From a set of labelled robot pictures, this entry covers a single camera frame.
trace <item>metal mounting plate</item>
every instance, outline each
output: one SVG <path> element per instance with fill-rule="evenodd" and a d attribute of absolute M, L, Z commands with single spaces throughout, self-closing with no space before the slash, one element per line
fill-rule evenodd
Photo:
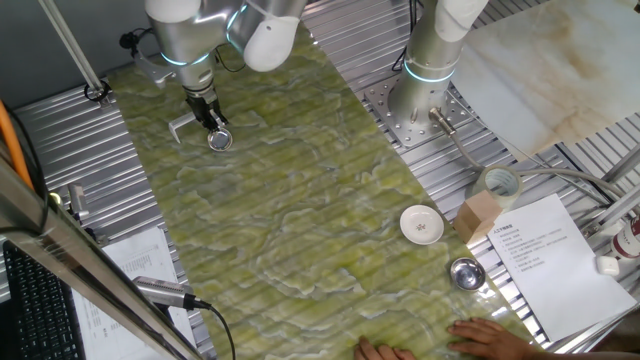
<path fill-rule="evenodd" d="M 442 129 L 436 123 L 432 123 L 431 126 L 425 127 L 422 124 L 414 123 L 410 121 L 397 121 L 393 113 L 389 111 L 387 99 L 389 97 L 389 91 L 393 88 L 398 81 L 400 75 L 390 77 L 386 80 L 380 81 L 372 86 L 367 87 L 362 91 L 362 94 L 366 100 L 371 103 L 374 112 L 382 119 L 392 134 L 392 136 L 398 140 L 404 147 L 416 146 L 423 143 L 436 135 L 439 135 Z M 460 97 L 458 91 L 449 86 L 449 92 L 458 97 L 463 106 L 457 101 L 451 98 L 450 94 L 447 94 L 447 109 L 443 109 L 443 114 L 446 114 L 447 120 L 451 122 L 454 127 L 469 119 L 469 112 L 473 111 L 467 103 Z"/>

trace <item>finger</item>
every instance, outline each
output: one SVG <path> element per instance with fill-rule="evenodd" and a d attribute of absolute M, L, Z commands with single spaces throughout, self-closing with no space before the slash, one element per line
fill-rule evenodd
<path fill-rule="evenodd" d="M 494 335 L 472 327 L 454 326 L 447 329 L 451 334 L 463 338 L 471 339 L 479 343 L 488 344 L 493 340 Z"/>
<path fill-rule="evenodd" d="M 384 360 L 398 360 L 396 354 L 393 353 L 393 350 L 388 345 L 380 345 L 378 347 L 378 353 L 382 356 Z"/>
<path fill-rule="evenodd" d="M 393 349 L 393 352 L 399 360 L 416 360 L 416 357 L 413 356 L 413 353 L 409 350 Z"/>
<path fill-rule="evenodd" d="M 495 334 L 498 333 L 491 326 L 488 326 L 488 325 L 485 325 L 485 324 L 481 324 L 481 323 L 477 323 L 477 322 L 472 322 L 472 321 L 461 321 L 461 320 L 458 320 L 458 321 L 454 322 L 453 325 L 455 327 L 468 327 L 468 328 L 478 329 L 480 331 L 486 332 L 487 334 L 495 335 Z"/>
<path fill-rule="evenodd" d="M 490 328 L 496 330 L 496 331 L 505 331 L 504 328 L 502 327 L 502 325 L 487 320 L 487 319 L 482 319 L 482 318 L 471 318 L 471 321 L 473 321 L 476 324 L 482 324 L 482 325 L 486 325 L 489 326 Z"/>
<path fill-rule="evenodd" d="M 449 349 L 475 355 L 478 357 L 488 358 L 491 355 L 491 352 L 489 351 L 489 347 L 487 345 L 478 344 L 474 342 L 462 342 L 462 343 L 449 344 Z"/>
<path fill-rule="evenodd" d="M 373 345 L 371 345 L 369 340 L 364 336 L 360 338 L 360 349 L 362 349 L 362 353 L 367 357 L 367 360 L 383 360 Z"/>
<path fill-rule="evenodd" d="M 353 352 L 353 358 L 355 360 L 367 360 L 367 358 L 364 357 L 364 354 L 362 353 L 362 350 L 360 349 L 360 345 L 356 345 L 356 349 Z"/>

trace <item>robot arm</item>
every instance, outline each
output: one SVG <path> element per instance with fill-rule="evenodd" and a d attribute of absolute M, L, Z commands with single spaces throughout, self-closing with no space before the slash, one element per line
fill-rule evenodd
<path fill-rule="evenodd" d="M 388 105 L 397 128 L 416 131 L 442 122 L 446 90 L 460 58 L 464 37 L 487 0 L 426 0 L 424 15 L 411 34 L 402 73 L 389 92 Z M 410 138 L 400 138 L 411 146 Z"/>
<path fill-rule="evenodd" d="M 210 132 L 209 145 L 229 122 L 214 86 L 211 52 L 227 42 L 255 71 L 271 71 L 291 53 L 306 0 L 146 0 L 145 9 L 168 69 L 145 66 L 160 87 L 167 73 L 182 84 L 196 119 Z M 134 59 L 141 64 L 141 55 Z"/>

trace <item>small brown box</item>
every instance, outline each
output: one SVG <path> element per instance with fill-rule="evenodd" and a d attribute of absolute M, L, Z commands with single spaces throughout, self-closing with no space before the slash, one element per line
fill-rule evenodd
<path fill-rule="evenodd" d="M 462 204 L 453 227 L 465 243 L 475 241 L 489 233 L 493 222 L 501 213 L 500 205 L 484 190 Z"/>

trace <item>human hand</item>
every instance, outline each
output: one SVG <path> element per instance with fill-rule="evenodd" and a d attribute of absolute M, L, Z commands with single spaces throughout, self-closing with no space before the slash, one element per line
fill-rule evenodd
<path fill-rule="evenodd" d="M 364 336 L 356 345 L 353 358 L 355 360 L 416 360 L 409 350 L 391 349 L 389 345 L 380 345 L 376 350 Z"/>
<path fill-rule="evenodd" d="M 473 341 L 449 344 L 449 349 L 490 360 L 531 360 L 536 348 L 493 321 L 472 318 L 456 321 L 451 334 Z"/>

